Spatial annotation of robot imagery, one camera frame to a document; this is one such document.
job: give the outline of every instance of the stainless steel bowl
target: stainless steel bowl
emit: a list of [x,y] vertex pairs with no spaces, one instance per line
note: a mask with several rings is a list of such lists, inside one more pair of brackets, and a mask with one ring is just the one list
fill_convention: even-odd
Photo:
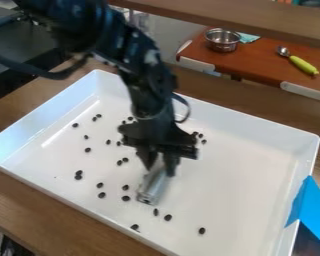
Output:
[[216,52],[233,52],[241,36],[233,31],[214,28],[205,32],[207,46]]

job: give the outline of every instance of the black cable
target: black cable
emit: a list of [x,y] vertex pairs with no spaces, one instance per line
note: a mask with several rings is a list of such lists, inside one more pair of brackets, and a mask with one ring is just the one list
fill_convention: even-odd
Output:
[[30,64],[16,62],[2,55],[0,55],[0,64],[12,70],[15,70],[17,72],[41,76],[41,77],[52,79],[52,80],[63,80],[68,78],[76,70],[84,66],[89,57],[91,57],[91,54],[85,54],[80,60],[76,61],[71,67],[65,68],[57,72],[49,72],[49,71],[37,68]]

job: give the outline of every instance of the wooden table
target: wooden table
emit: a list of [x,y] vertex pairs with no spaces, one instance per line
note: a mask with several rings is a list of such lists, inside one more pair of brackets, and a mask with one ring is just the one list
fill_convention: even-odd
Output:
[[[114,71],[90,61],[65,81],[38,78],[2,98],[0,131],[95,68]],[[184,94],[320,135],[319,101],[179,67],[173,70]],[[314,177],[320,184],[320,151]],[[161,255],[3,173],[0,173],[0,230],[40,255]],[[300,246],[303,249],[299,255],[320,255],[316,239],[307,239]]]
[[278,45],[288,47],[292,55],[296,55],[318,68],[320,72],[320,49],[296,43],[260,38],[243,44],[232,53],[217,53],[206,47],[204,29],[192,43],[177,54],[177,61],[184,58],[196,60],[215,66],[215,71],[235,75],[247,80],[274,87],[280,87],[283,81],[297,84],[305,88],[320,91],[320,74],[310,76],[299,70],[287,58],[280,57],[276,52]]

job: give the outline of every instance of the utensil with yellow handle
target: utensil with yellow handle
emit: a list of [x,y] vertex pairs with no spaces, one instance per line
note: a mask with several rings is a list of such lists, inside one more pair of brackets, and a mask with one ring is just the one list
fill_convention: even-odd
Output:
[[312,66],[310,63],[304,61],[303,59],[297,56],[292,56],[286,47],[278,46],[276,48],[276,52],[283,57],[289,58],[290,61],[294,63],[294,65],[296,65],[305,73],[313,76],[319,74],[319,71],[316,67]]

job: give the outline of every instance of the plastic tray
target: plastic tray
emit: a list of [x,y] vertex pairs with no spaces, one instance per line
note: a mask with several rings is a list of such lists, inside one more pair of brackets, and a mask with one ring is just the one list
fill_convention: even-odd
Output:
[[[135,149],[116,145],[130,100],[111,73],[91,72],[0,133],[0,169],[168,255],[291,255],[299,221],[285,223],[312,173],[319,137],[186,99],[192,115],[182,128],[202,133],[207,143],[198,144],[199,160],[182,159],[157,217],[154,207],[134,199],[146,172]],[[94,122],[96,114],[102,117]],[[129,162],[118,166],[123,157]],[[78,170],[81,180],[75,179]],[[121,189],[125,184],[128,191]],[[132,200],[124,202],[124,195]]]

